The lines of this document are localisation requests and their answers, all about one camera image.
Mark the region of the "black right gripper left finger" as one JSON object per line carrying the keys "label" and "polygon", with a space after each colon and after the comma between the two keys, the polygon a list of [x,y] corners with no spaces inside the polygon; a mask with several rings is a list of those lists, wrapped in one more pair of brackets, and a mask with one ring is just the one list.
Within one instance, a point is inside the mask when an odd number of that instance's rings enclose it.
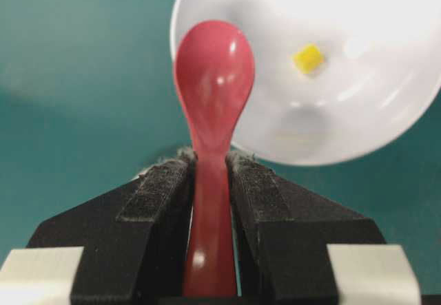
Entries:
{"label": "black right gripper left finger", "polygon": [[195,176],[188,147],[137,179],[43,221],[28,247],[80,246],[73,304],[153,304],[182,294]]}

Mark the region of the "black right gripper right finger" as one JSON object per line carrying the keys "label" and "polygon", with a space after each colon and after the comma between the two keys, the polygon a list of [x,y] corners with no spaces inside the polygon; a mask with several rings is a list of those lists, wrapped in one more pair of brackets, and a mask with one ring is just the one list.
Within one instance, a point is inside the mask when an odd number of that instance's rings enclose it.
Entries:
{"label": "black right gripper right finger", "polygon": [[258,304],[337,304],[328,244],[383,244],[361,213],[239,151],[226,157],[242,295]]}

